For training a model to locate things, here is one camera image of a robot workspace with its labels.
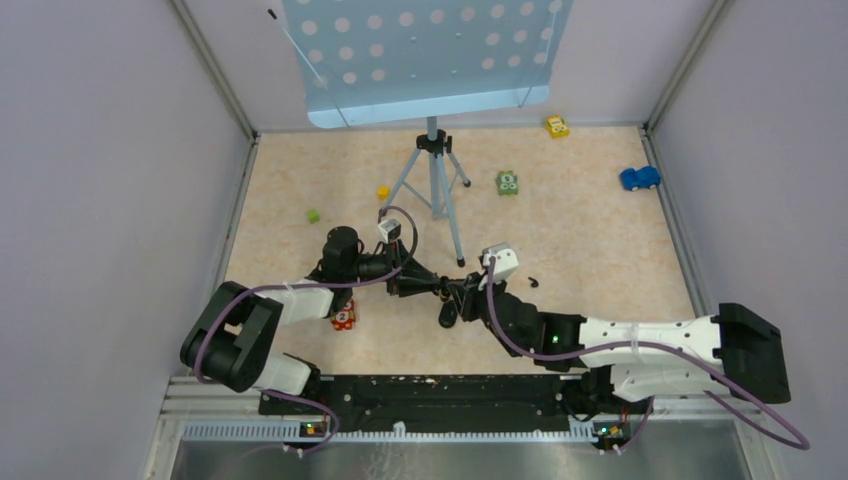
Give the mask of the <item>earbuds case base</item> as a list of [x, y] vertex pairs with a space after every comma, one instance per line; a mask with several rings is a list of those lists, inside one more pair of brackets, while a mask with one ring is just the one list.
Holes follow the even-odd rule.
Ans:
[[442, 276], [437, 287], [437, 296], [443, 303], [459, 302], [463, 299], [463, 284], [462, 279], [450, 279]]

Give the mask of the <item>black earbuds charging case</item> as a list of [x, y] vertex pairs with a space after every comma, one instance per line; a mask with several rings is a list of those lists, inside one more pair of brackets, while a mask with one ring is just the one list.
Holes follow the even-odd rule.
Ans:
[[438, 316], [438, 324], [445, 329], [452, 328], [457, 321], [458, 311], [453, 302], [446, 302], [442, 305]]

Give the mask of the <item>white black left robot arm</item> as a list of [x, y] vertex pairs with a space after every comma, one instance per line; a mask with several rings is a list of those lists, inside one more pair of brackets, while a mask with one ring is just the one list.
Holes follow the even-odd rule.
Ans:
[[381, 225], [384, 239], [373, 253], [364, 250], [358, 232], [348, 226], [329, 231], [322, 257], [310, 274], [293, 284], [248, 288], [234, 281], [214, 292], [183, 341], [179, 359], [206, 382], [242, 393], [249, 389], [282, 392], [297, 413], [319, 404], [318, 368], [271, 347], [279, 327], [313, 319], [331, 319], [349, 304], [352, 291], [384, 283], [392, 296], [435, 293], [437, 274], [412, 257], [399, 237], [399, 224]]

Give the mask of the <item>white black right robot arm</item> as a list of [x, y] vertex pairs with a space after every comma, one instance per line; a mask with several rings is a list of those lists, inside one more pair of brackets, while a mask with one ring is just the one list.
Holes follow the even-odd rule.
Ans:
[[791, 399], [780, 329], [738, 303], [696, 319], [639, 323], [541, 311], [503, 282], [488, 287], [479, 273], [445, 289], [459, 317], [481, 320], [510, 356], [553, 372], [599, 370], [586, 397], [600, 412], [624, 401], [704, 391], [765, 404]]

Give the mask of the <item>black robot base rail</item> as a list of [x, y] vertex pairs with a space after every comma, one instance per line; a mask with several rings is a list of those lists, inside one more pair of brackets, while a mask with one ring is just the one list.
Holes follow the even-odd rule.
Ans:
[[645, 400], [616, 397], [600, 374], [336, 375], [305, 390], [306, 404], [263, 396], [263, 416], [337, 415], [343, 433], [564, 432], [609, 414], [618, 420], [648, 409]]

